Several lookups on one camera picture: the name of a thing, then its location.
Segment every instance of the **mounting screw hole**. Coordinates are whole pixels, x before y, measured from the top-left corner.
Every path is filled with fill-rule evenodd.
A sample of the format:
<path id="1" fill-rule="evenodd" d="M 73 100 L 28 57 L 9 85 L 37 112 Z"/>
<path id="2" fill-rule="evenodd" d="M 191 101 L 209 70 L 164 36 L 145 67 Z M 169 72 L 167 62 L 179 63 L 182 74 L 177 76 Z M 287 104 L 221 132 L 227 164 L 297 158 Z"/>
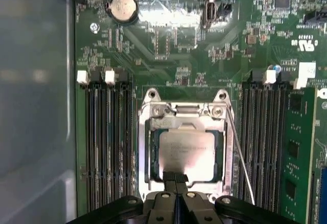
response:
<path id="1" fill-rule="evenodd" d="M 154 98 L 155 97 L 155 92 L 154 91 L 150 91 L 149 92 L 149 97 L 150 98 Z"/>
<path id="2" fill-rule="evenodd" d="M 161 194 L 161 196 L 162 196 L 163 198 L 168 198 L 168 197 L 170 197 L 170 194 L 169 194 L 169 193 L 163 193 L 163 194 Z"/>
<path id="3" fill-rule="evenodd" d="M 213 219 L 211 218 L 211 216 L 205 216 L 204 217 L 204 220 L 206 220 L 206 221 L 212 221 Z"/>
<path id="4" fill-rule="evenodd" d="M 137 202 L 137 201 L 134 200 L 134 199 L 128 200 L 128 203 L 129 203 L 130 205 L 133 205 L 133 204 L 135 204 L 136 202 Z"/>
<path id="5" fill-rule="evenodd" d="M 219 95 L 219 99 L 221 99 L 221 100 L 226 99 L 226 93 L 221 93 L 221 94 Z"/>

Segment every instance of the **dimm slot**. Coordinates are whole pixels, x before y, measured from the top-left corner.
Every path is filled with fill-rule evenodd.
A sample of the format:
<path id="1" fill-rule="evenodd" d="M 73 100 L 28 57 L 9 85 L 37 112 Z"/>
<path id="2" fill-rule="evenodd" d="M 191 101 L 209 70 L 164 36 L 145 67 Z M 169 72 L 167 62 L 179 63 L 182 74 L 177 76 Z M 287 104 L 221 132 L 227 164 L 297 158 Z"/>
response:
<path id="1" fill-rule="evenodd" d="M 279 200 L 279 191 L 280 191 L 280 177 L 282 171 L 282 146 L 283 146 L 283 137 L 284 137 L 284 130 L 285 130 L 285 112 L 286 112 L 286 101 L 287 101 L 287 90 L 286 87 L 281 88 L 280 93 L 280 110 L 279 110 L 279 134 L 278 136 L 278 147 L 277 147 L 277 154 L 276 154 L 276 181 L 275 181 L 275 199 L 274 199 L 274 209 L 273 211 L 279 210 L 280 200 Z"/>
<path id="2" fill-rule="evenodd" d="M 86 90 L 87 208 L 131 194 L 132 96 L 127 85 Z"/>
<path id="3" fill-rule="evenodd" d="M 243 88 L 241 148 L 249 173 L 255 203 L 270 211 L 277 211 L 281 146 L 284 132 L 286 89 L 280 86 Z M 239 198 L 250 201 L 244 172 L 239 174 Z"/>

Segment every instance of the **screw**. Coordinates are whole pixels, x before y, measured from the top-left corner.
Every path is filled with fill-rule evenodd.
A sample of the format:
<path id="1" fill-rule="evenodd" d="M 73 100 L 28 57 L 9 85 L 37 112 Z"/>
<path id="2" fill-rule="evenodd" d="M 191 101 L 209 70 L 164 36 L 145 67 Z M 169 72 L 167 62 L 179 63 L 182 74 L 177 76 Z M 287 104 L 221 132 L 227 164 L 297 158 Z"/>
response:
<path id="1" fill-rule="evenodd" d="M 163 193 L 161 196 L 162 196 L 163 198 L 168 198 L 170 195 L 167 194 L 167 193 Z"/>
<path id="2" fill-rule="evenodd" d="M 230 204 L 230 199 L 225 197 L 221 200 L 221 202 L 225 203 L 225 204 Z"/>
<path id="3" fill-rule="evenodd" d="M 136 200 L 134 200 L 134 199 L 128 200 L 128 203 L 129 203 L 130 205 L 133 205 L 133 204 L 136 203 Z"/>
<path id="4" fill-rule="evenodd" d="M 158 106 L 156 106 L 156 107 L 153 108 L 152 112 L 153 112 L 153 114 L 154 114 L 155 116 L 158 116 L 158 115 L 161 114 L 161 108 L 158 107 Z"/>
<path id="5" fill-rule="evenodd" d="M 97 34 L 100 30 L 100 26 L 97 23 L 92 23 L 90 25 L 90 30 L 92 33 Z"/>
<path id="6" fill-rule="evenodd" d="M 220 117 L 223 114 L 223 110 L 220 107 L 213 108 L 213 116 Z"/>
<path id="7" fill-rule="evenodd" d="M 195 197 L 195 193 L 193 193 L 193 192 L 188 192 L 188 193 L 186 194 L 186 196 L 187 196 L 187 197 L 191 197 L 191 198 L 193 198 L 193 197 Z"/>

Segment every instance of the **white label sticker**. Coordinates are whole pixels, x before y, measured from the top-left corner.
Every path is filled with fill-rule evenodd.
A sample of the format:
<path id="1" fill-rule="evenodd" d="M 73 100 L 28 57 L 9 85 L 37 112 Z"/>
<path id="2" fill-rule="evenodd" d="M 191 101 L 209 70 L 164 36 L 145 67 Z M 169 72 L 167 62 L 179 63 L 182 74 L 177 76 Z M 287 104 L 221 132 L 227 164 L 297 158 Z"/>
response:
<path id="1" fill-rule="evenodd" d="M 300 62 L 298 66 L 299 78 L 315 78 L 316 77 L 316 63 L 314 62 Z"/>

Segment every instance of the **silver metal plate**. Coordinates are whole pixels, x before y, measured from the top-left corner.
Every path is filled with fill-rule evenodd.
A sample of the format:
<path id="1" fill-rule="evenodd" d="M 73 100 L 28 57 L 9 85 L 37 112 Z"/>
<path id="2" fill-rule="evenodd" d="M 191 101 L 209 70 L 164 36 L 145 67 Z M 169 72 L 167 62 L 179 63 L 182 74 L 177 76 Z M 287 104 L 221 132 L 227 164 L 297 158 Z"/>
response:
<path id="1" fill-rule="evenodd" d="M 181 172 L 188 184 L 214 178 L 215 136 L 195 129 L 170 129 L 159 137 L 159 176 L 163 171 Z"/>

